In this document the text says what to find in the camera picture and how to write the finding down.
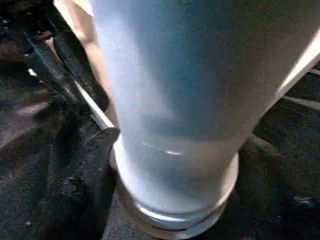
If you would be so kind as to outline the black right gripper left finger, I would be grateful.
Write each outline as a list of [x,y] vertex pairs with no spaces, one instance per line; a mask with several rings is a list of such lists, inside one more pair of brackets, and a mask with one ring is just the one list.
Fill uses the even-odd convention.
[[26,230],[26,240],[100,240],[116,185],[110,164],[119,130],[79,130],[67,164],[50,184]]

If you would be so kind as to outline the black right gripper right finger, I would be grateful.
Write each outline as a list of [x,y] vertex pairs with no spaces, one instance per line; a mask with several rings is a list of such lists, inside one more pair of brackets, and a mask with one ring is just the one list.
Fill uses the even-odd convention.
[[283,157],[250,135],[239,152],[239,172],[219,228],[224,240],[318,240],[320,202],[285,180]]

